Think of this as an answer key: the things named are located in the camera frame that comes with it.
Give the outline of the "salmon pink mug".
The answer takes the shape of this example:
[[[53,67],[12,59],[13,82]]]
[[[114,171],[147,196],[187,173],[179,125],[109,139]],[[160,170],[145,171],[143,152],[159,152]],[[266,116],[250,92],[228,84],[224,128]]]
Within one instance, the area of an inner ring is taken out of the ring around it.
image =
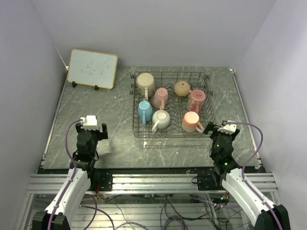
[[[198,131],[202,133],[204,131],[204,127],[200,123],[200,117],[194,111],[189,111],[184,114],[183,120],[182,120],[182,128],[186,132]]]

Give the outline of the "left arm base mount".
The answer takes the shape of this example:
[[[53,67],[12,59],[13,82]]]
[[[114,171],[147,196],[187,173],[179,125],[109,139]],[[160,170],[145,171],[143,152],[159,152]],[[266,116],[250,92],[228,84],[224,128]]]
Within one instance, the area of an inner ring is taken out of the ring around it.
[[[90,175],[90,191],[111,191],[113,176],[108,170],[94,169]]]

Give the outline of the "white speckled mug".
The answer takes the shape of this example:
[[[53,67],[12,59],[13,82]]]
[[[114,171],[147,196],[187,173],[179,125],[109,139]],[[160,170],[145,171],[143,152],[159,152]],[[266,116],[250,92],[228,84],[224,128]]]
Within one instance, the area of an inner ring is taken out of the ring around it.
[[[152,122],[152,132],[156,132],[158,129],[165,129],[170,124],[170,115],[165,110],[158,110],[153,114]]]

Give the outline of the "large beige mug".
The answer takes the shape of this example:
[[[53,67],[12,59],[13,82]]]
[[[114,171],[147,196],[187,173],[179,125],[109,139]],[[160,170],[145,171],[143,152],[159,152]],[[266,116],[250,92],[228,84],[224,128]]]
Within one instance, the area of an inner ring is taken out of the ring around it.
[[[148,101],[155,94],[155,81],[150,73],[141,73],[136,79],[139,94]]]

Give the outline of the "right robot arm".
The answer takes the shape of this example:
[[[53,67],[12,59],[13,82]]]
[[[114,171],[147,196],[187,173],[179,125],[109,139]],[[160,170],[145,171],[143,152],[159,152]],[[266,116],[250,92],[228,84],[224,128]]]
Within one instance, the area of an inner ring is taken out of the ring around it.
[[[289,230],[290,220],[287,209],[268,199],[245,176],[245,166],[241,167],[233,158],[233,141],[240,130],[237,125],[248,125],[260,132],[255,125],[244,122],[224,121],[222,126],[209,122],[203,134],[210,134],[213,141],[210,157],[213,160],[215,175],[211,178],[212,186],[218,190],[225,189],[246,213],[255,230]]]

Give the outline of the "blue mug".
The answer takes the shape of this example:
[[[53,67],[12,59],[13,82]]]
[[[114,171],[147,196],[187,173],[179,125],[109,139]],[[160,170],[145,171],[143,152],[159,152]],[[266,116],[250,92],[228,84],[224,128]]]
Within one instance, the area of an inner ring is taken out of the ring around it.
[[[143,125],[146,125],[153,117],[153,109],[148,101],[141,101],[138,106],[139,118]]]

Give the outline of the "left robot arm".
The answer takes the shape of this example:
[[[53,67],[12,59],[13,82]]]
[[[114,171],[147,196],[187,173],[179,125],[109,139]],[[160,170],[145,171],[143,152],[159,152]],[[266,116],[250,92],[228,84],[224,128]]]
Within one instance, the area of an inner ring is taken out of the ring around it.
[[[68,148],[68,134],[72,125],[77,131],[76,151]],[[107,125],[91,126],[82,120],[72,122],[65,134],[65,150],[71,160],[66,179],[53,201],[44,211],[35,213],[33,230],[70,230],[71,222],[82,198],[88,190],[97,187],[95,162],[99,159],[97,144],[108,139]]]

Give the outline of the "light pink faceted mug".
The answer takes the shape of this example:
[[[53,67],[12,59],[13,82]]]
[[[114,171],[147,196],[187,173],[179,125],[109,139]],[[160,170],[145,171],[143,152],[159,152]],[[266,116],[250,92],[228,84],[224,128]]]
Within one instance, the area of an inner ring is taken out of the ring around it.
[[[167,104],[167,100],[168,100],[167,89],[163,87],[157,89],[154,95],[153,105],[160,110],[164,110]]]

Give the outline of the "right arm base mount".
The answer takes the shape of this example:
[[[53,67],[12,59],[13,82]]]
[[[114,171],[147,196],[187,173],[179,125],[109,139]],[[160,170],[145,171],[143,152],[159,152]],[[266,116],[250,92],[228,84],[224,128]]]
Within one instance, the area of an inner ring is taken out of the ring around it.
[[[191,182],[197,186],[199,191],[218,191],[224,190],[221,177],[216,173],[194,176]]]

